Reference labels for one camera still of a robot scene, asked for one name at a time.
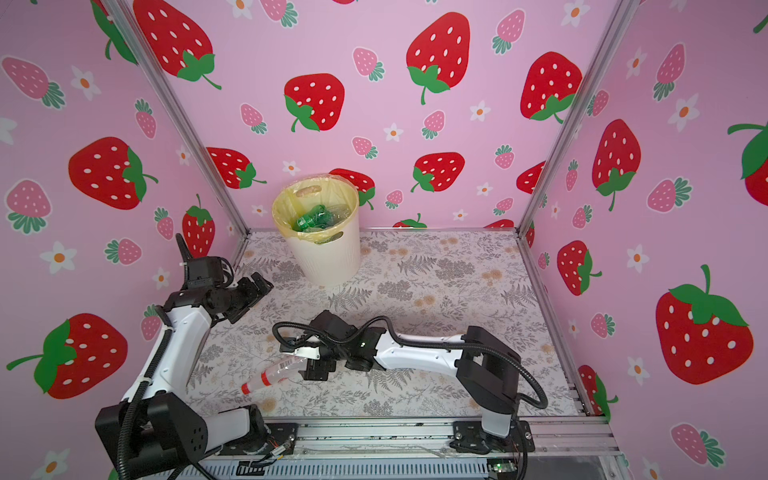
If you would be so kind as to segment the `clear bottle red label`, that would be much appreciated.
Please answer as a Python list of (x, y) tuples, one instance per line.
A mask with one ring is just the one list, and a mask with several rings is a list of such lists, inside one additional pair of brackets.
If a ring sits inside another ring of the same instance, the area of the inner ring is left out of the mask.
[(306, 366), (307, 358), (292, 355), (285, 356), (244, 382), (241, 385), (241, 391), (244, 395), (250, 395), (260, 389), (277, 385), (291, 377), (301, 377), (299, 372), (304, 371)]

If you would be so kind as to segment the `green bottle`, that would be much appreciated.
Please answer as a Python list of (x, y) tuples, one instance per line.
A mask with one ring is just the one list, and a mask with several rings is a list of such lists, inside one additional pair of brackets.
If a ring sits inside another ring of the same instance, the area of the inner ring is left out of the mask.
[(309, 232), (310, 230), (325, 230), (336, 224), (334, 213), (325, 205), (319, 204), (311, 208), (307, 213), (299, 216), (293, 223), (296, 232)]

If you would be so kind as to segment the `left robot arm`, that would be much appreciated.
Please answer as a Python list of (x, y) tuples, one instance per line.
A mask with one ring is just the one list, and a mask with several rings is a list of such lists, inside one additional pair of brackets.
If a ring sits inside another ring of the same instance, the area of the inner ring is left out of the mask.
[(158, 313), (161, 336), (142, 373), (116, 405), (103, 408), (96, 432), (120, 479), (140, 479), (186, 467), (202, 467), (228, 448), (277, 445), (255, 405), (207, 418), (188, 403), (187, 384), (212, 328), (236, 323), (273, 285), (260, 274), (233, 280), (188, 280)]

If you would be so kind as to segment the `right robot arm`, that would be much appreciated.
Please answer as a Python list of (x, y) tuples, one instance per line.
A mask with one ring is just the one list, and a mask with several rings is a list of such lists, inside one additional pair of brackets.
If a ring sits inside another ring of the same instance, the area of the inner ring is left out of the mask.
[(474, 433), (454, 430), (450, 448), (458, 453), (526, 454), (519, 405), (539, 410), (549, 405), (521, 356), (482, 327), (451, 337), (402, 335), (387, 316), (356, 327), (324, 310), (308, 324), (278, 322), (272, 334), (281, 352), (306, 359), (300, 370), (305, 381), (326, 381), (340, 362), (359, 372), (419, 370), (455, 378), (481, 408)]

